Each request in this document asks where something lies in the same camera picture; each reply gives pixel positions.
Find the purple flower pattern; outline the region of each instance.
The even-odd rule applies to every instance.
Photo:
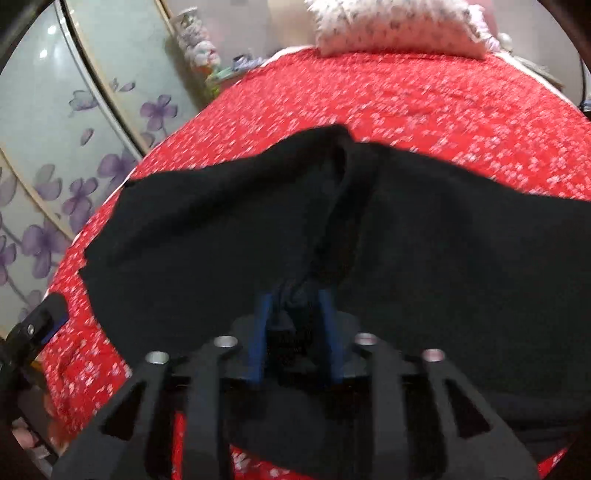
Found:
[[[92,200],[88,195],[93,193],[99,182],[91,177],[88,180],[77,179],[70,184],[72,197],[61,206],[61,211],[70,216],[70,227],[74,233],[80,232],[92,213]]]
[[[0,286],[8,281],[6,267],[14,263],[17,258],[17,246],[15,244],[7,246],[6,243],[6,235],[0,235]]]
[[[120,87],[118,80],[113,79],[109,86],[114,92],[130,92],[135,89],[136,83],[131,81]],[[72,109],[70,116],[75,112],[92,110],[98,106],[97,99],[90,91],[76,90],[72,95],[69,102]],[[156,103],[147,102],[142,107],[143,116],[149,117],[148,123],[153,131],[163,130],[165,133],[164,118],[173,118],[177,115],[178,108],[176,105],[169,105],[170,101],[170,96],[161,95]],[[86,145],[94,133],[93,128],[86,128],[80,136],[80,146]],[[152,133],[143,132],[141,135],[149,147],[157,143]],[[127,149],[124,149],[121,155],[110,154],[103,158],[98,172],[99,176],[111,179],[106,188],[107,196],[125,180],[136,165],[137,161]],[[55,165],[46,164],[37,171],[34,177],[35,190],[43,200],[48,202],[57,200],[62,193],[62,179],[53,178],[55,170]],[[2,168],[0,167],[0,180],[3,180],[0,181],[1,208],[8,205],[14,198],[17,179],[13,175],[2,178]],[[96,191],[98,186],[99,182],[94,177],[87,180],[80,178],[70,184],[69,190],[72,196],[62,204],[61,209],[69,217],[70,226],[75,233],[82,229],[93,212],[93,202],[89,196]],[[23,302],[24,307],[18,315],[19,321],[22,321],[41,303],[43,295],[40,290],[32,290],[28,295],[24,295],[10,278],[7,266],[13,264],[17,259],[17,247],[22,250],[25,256],[34,257],[31,272],[33,277],[48,279],[52,268],[56,266],[52,262],[52,256],[65,253],[70,242],[47,219],[44,220],[42,226],[30,225],[21,240],[20,236],[15,236],[7,226],[2,224],[2,212],[0,212],[0,229],[6,233],[6,235],[0,235],[0,286],[8,283]]]
[[[52,202],[61,195],[61,179],[51,179],[55,170],[55,165],[46,164],[39,168],[35,174],[33,186],[46,202]]]
[[[27,318],[27,315],[29,315],[35,309],[35,307],[41,303],[42,299],[43,295],[39,290],[33,290],[29,295],[27,295],[25,297],[25,300],[27,301],[25,303],[26,306],[22,308],[18,314],[18,321],[22,322],[25,318]]]
[[[127,148],[123,149],[121,156],[109,153],[103,157],[96,173],[102,179],[111,179],[105,190],[105,199],[125,181],[137,164],[137,160]]]
[[[99,106],[95,96],[86,90],[76,90],[72,94],[74,98],[70,100],[70,107],[73,112],[83,112],[84,110],[92,110]]]
[[[34,256],[32,275],[34,278],[46,278],[51,269],[51,256],[64,254],[70,242],[53,223],[43,220],[43,227],[30,225],[22,236],[22,253]]]
[[[0,179],[2,178],[2,169],[0,168]],[[0,183],[0,207],[5,207],[14,198],[17,192],[17,178],[10,175],[6,180]]]
[[[90,140],[90,138],[92,137],[92,135],[95,133],[95,129],[94,128],[87,128],[82,132],[82,136],[80,137],[80,146],[84,147],[84,145],[86,145],[88,143],[88,141]]]
[[[170,105],[171,98],[170,95],[160,95],[156,103],[145,102],[139,110],[142,117],[149,118],[147,129],[151,132],[163,130],[167,135],[164,129],[164,119],[174,118],[178,113],[178,106]]]

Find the purple flower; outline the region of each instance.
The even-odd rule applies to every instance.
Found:
[[[61,179],[51,179],[55,170],[55,165],[47,164],[43,165],[35,173],[33,186],[39,196],[46,202],[51,202],[61,195]]]
[[[74,233],[80,232],[90,218],[92,200],[88,198],[88,195],[94,192],[98,186],[99,182],[94,177],[86,181],[77,179],[70,184],[72,197],[62,204],[61,211],[70,216],[70,227]]]
[[[121,156],[109,153],[103,157],[96,173],[102,179],[111,179],[105,192],[106,197],[125,181],[127,175],[131,173],[137,164],[137,160],[127,148],[123,149]]]
[[[2,169],[0,168],[0,178],[2,177]],[[14,198],[17,192],[17,178],[10,175],[6,180],[0,184],[0,207],[5,207]]]
[[[82,132],[82,136],[80,137],[80,146],[84,147],[92,137],[92,134],[95,133],[94,128],[87,128]]]
[[[33,277],[45,278],[51,269],[51,255],[63,254],[70,245],[68,239],[51,221],[43,220],[43,227],[30,225],[22,236],[22,253],[35,256]]]
[[[42,295],[39,290],[33,290],[29,295],[26,296],[27,299],[27,306],[21,309],[20,313],[18,314],[18,321],[22,322],[27,315],[29,315],[35,307],[37,307],[42,300]]]
[[[0,235],[0,287],[8,281],[6,267],[11,265],[17,257],[17,246],[10,244],[6,246],[6,235]]]
[[[133,90],[135,88],[135,82],[129,82],[126,83],[125,85],[123,85],[119,91],[120,92],[130,92],[131,90]]]
[[[156,103],[145,102],[139,114],[148,120],[148,130],[155,132],[164,127],[164,118],[174,118],[178,113],[178,106],[169,105],[170,95],[160,95]]]
[[[73,112],[92,110],[99,106],[99,102],[96,101],[95,96],[86,90],[76,90],[72,95],[74,98],[69,103]]]

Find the wall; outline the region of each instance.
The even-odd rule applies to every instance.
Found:
[[[269,57],[281,46],[271,24],[267,0],[164,0],[173,15],[199,7],[224,66],[242,53]]]
[[[516,55],[547,66],[577,105],[583,81],[577,50],[537,0],[494,0],[499,31],[513,39]]]

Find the white pillow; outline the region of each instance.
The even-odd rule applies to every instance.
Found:
[[[482,59],[465,0],[306,0],[322,55],[398,50]]]

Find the bed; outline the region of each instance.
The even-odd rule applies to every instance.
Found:
[[[591,200],[591,129],[558,92],[499,56],[346,53],[314,48],[251,72],[135,169],[202,168],[258,154],[302,129],[345,124],[356,140],[427,154],[522,192]],[[55,408],[75,436],[131,376],[93,317],[78,270],[84,249],[109,219],[115,194],[69,248],[50,286],[69,321],[42,353]],[[177,421],[178,465],[183,421]],[[544,475],[563,454],[540,465]],[[237,478],[302,478],[233,450]],[[175,478],[180,478],[175,471]]]

